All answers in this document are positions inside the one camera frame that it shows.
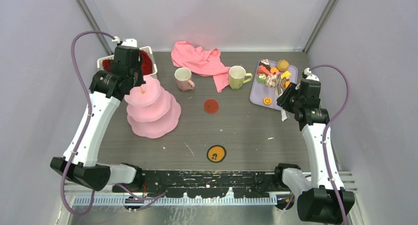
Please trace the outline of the metal serving tongs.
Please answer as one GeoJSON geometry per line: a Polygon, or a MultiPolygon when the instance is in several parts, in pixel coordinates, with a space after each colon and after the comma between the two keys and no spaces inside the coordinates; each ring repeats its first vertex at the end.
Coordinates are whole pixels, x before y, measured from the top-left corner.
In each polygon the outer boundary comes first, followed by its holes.
{"type": "MultiPolygon", "coordinates": [[[[287,83],[289,82],[289,79],[287,77],[281,77],[280,78],[280,82],[277,85],[277,93],[278,93],[278,98],[281,97],[284,93],[284,91],[286,90],[286,86],[287,83]]],[[[287,121],[289,118],[289,115],[287,113],[286,110],[284,110],[282,107],[280,109],[280,113],[281,113],[281,120],[283,122],[287,121]]]]}

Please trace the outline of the sprinkled chocolate donut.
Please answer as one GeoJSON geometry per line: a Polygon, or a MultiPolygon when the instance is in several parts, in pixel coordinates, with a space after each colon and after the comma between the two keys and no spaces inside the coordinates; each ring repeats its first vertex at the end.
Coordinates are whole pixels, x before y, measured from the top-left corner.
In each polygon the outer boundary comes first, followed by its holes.
{"type": "Polygon", "coordinates": [[[265,86],[270,88],[276,88],[279,84],[279,76],[275,74],[269,74],[266,76],[265,86]]]}

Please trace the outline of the pink three-tier dessert stand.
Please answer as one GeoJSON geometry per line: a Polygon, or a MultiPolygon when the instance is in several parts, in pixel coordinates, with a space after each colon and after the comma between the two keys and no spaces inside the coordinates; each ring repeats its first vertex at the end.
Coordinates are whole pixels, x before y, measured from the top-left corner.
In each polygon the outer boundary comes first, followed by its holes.
{"type": "Polygon", "coordinates": [[[145,84],[134,87],[124,97],[127,121],[134,134],[157,139],[177,127],[181,106],[159,80],[148,75],[144,80],[145,84]]]}

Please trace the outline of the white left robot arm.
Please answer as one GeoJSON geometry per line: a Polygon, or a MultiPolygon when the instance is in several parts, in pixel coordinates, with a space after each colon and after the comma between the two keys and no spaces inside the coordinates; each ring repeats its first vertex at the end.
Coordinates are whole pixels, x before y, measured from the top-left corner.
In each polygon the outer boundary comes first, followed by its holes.
{"type": "Polygon", "coordinates": [[[142,189],[141,168],[131,164],[98,163],[98,153],[108,124],[130,91],[145,84],[142,54],[137,47],[116,47],[111,71],[97,71],[88,90],[88,105],[72,143],[50,167],[65,180],[100,191],[107,185],[124,184],[132,192],[142,189]]]}

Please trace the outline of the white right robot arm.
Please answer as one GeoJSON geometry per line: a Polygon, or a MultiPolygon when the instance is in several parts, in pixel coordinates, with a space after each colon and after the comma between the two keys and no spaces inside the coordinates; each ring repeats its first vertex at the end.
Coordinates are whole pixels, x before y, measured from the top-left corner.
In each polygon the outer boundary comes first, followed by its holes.
{"type": "Polygon", "coordinates": [[[355,203],[339,176],[330,142],[330,117],[320,107],[319,81],[303,79],[290,83],[278,97],[277,104],[294,114],[308,148],[311,176],[307,179],[296,164],[279,164],[274,186],[288,188],[295,199],[297,214],[304,222],[328,225],[347,224],[347,215],[355,203]]]}

